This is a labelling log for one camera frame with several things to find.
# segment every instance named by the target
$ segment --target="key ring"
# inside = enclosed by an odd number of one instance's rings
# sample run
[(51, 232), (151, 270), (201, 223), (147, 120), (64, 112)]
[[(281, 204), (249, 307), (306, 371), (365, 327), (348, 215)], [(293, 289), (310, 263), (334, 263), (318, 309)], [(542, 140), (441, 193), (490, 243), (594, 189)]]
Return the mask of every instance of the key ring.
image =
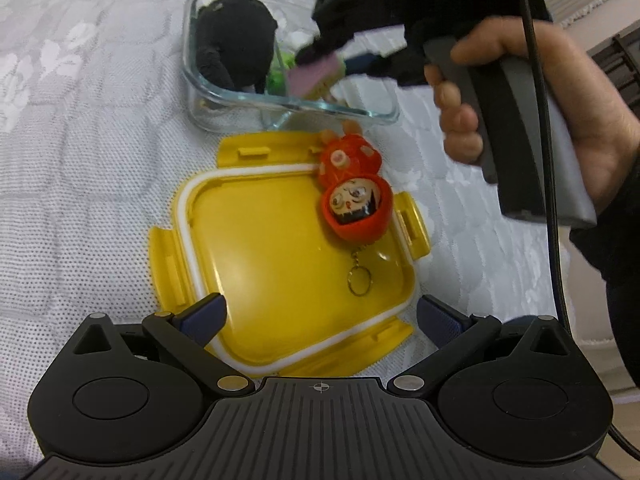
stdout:
[[(349, 273), (347, 274), (347, 285), (349, 285), (349, 290), (351, 291), (351, 294), (353, 294), (354, 296), (357, 296), (358, 298), (361, 298), (363, 296), (366, 296), (369, 291), (371, 290), (371, 285), (373, 285), (373, 277), (371, 275), (371, 271), (369, 269), (367, 269), (367, 267), (361, 266), (360, 265), (360, 261), (358, 259), (358, 252), (361, 250), (362, 248), (358, 248), (356, 250), (354, 250), (351, 253), (351, 257), (353, 258), (353, 267), (351, 267), (351, 270), (349, 271)], [(363, 292), (357, 292), (354, 288), (353, 288), (353, 275), (359, 270), (362, 269), (363, 272), (365, 273), (366, 277), (367, 277), (367, 288), (363, 291)]]

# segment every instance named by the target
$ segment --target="red toy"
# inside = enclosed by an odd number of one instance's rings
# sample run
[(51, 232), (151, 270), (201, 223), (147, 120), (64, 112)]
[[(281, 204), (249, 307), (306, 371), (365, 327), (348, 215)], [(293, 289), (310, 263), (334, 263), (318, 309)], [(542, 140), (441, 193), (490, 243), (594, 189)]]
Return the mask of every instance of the red toy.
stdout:
[(391, 221), (393, 192), (378, 171), (382, 157), (355, 121), (342, 123), (343, 137), (325, 130), (318, 179), (326, 189), (322, 216), (343, 240), (364, 246), (384, 235)]

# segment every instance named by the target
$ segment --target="human hand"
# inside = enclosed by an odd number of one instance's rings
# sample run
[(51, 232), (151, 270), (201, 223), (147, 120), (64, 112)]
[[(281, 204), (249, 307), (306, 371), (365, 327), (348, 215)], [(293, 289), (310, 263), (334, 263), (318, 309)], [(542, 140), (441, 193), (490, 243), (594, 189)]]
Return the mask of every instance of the human hand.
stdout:
[[(613, 200), (638, 156), (640, 122), (607, 76), (559, 27), (536, 22), (545, 78), (569, 127), (587, 193), (598, 212)], [(451, 51), (461, 65), (481, 65), (505, 54), (527, 57), (521, 18), (487, 18)], [(424, 68), (441, 110), (444, 149), (457, 162), (475, 164), (482, 153), (478, 116), (435, 65)]]

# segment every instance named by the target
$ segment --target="dotted mesh fabric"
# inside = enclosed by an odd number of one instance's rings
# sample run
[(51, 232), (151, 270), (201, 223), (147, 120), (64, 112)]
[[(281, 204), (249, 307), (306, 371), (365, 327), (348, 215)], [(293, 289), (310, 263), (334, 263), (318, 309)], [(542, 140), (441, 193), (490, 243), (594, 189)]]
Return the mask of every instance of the dotted mesh fabric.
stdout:
[[(1, 470), (40, 459), (29, 395), (81, 320), (155, 309), (148, 229), (168, 227), (180, 182), (214, 165), (220, 136), (185, 113), (184, 2), (0, 0)], [(366, 42), (388, 52), (402, 33)], [(399, 123), (368, 135), (431, 234), (422, 291), (501, 319), (552, 313), (544, 228), (503, 219), (479, 171), (447, 160), (429, 89), (395, 92)], [(415, 325), (415, 307), (401, 317)], [(386, 382), (433, 348), (416, 331), (362, 375)]]

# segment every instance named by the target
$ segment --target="yellow plastic container lid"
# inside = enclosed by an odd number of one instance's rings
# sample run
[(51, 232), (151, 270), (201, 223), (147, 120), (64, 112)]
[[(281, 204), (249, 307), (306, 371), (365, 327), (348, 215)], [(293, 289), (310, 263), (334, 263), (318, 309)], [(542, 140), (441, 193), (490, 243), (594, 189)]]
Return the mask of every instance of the yellow plastic container lid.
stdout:
[(396, 194), (388, 232), (358, 254), (372, 286), (355, 296), (353, 248), (319, 213), (321, 151), (308, 133), (224, 139), (218, 168), (177, 191), (174, 229), (149, 233), (161, 308), (224, 294), (227, 321), (210, 350), (249, 376), (353, 375), (412, 332), (396, 315), (417, 299), (414, 261), (430, 252), (414, 200)]

